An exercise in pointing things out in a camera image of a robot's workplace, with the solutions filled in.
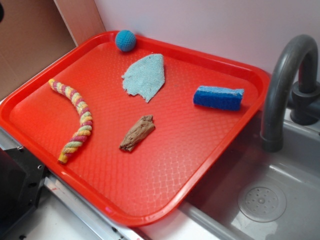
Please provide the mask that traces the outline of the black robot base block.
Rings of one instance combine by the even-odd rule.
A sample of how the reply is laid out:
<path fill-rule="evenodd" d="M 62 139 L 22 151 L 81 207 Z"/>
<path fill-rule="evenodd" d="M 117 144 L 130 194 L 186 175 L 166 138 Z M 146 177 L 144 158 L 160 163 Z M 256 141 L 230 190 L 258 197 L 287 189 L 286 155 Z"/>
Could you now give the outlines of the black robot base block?
<path fill-rule="evenodd" d="M 26 148 L 0 150 L 0 238 L 39 204 L 46 166 Z"/>

